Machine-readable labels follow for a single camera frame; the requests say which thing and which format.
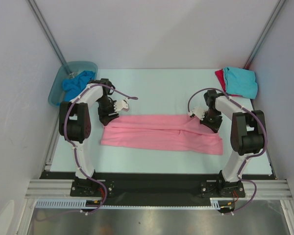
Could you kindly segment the pink t shirt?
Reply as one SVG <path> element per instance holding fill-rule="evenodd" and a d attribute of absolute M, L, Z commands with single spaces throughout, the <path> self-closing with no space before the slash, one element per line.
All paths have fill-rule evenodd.
<path fill-rule="evenodd" d="M 188 115 L 121 116 L 105 126 L 107 146 L 222 155 L 222 138 Z"/>

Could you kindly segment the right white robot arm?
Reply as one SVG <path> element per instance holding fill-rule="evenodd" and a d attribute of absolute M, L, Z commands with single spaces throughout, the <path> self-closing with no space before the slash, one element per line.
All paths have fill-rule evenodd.
<path fill-rule="evenodd" d="M 217 133 L 223 115 L 231 120 L 232 153 L 226 166 L 220 171 L 216 183 L 217 193 L 228 196 L 234 188 L 239 187 L 242 171 L 249 159 L 262 155 L 267 147 L 265 114 L 261 110 L 250 111 L 215 90 L 208 90 L 204 99 L 208 110 L 200 121 L 202 125 Z"/>

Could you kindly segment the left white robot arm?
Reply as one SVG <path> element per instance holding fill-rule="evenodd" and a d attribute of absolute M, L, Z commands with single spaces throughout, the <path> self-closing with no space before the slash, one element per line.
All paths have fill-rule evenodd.
<path fill-rule="evenodd" d="M 98 117 L 103 126 L 118 118 L 116 101 L 110 97 L 114 90 L 115 86 L 107 78 L 90 80 L 78 95 L 60 103 L 59 133 L 72 144 L 77 166 L 72 185 L 74 193 L 81 189 L 92 196 L 100 188 L 94 181 L 96 172 L 86 153 L 86 142 L 92 130 L 89 109 L 93 104 L 98 104 Z"/>

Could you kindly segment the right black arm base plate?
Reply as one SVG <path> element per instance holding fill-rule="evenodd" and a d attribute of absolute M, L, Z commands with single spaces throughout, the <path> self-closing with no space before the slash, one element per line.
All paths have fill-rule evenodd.
<path fill-rule="evenodd" d="M 199 188 L 203 198 L 245 198 L 245 190 L 241 181 L 232 183 L 221 180 L 202 181 Z"/>

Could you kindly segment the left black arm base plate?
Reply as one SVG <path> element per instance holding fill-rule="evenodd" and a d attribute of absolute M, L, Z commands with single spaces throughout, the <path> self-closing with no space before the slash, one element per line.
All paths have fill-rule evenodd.
<path fill-rule="evenodd" d="M 115 182 L 112 180 L 101 181 L 107 189 L 107 197 L 114 196 Z M 102 185 L 90 181 L 89 179 L 74 179 L 71 186 L 71 197 L 99 197 L 101 191 L 104 192 Z"/>

